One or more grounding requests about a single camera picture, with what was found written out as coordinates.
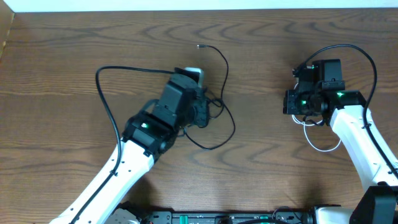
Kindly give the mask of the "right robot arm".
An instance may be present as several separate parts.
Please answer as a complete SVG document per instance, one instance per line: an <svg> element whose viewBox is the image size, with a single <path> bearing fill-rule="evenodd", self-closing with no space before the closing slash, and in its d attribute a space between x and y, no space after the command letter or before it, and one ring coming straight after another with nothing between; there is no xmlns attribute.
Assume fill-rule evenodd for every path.
<svg viewBox="0 0 398 224"><path fill-rule="evenodd" d="M397 223L397 158L358 90L346 90L338 59L317 60L293 70L297 81L284 97L284 114L302 124L329 126L345 146L364 189L356 208L322 205L306 223Z"/></svg>

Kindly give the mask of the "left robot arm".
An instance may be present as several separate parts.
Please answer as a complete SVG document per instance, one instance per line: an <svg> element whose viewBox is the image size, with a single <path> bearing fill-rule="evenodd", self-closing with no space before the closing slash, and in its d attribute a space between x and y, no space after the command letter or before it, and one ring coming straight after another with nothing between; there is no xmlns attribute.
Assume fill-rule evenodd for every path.
<svg viewBox="0 0 398 224"><path fill-rule="evenodd" d="M129 189L170 149L180 129L205 127L210 116L204 73L187 67L171 75L159 100L146 103L131 117L104 167L53 223L104 223Z"/></svg>

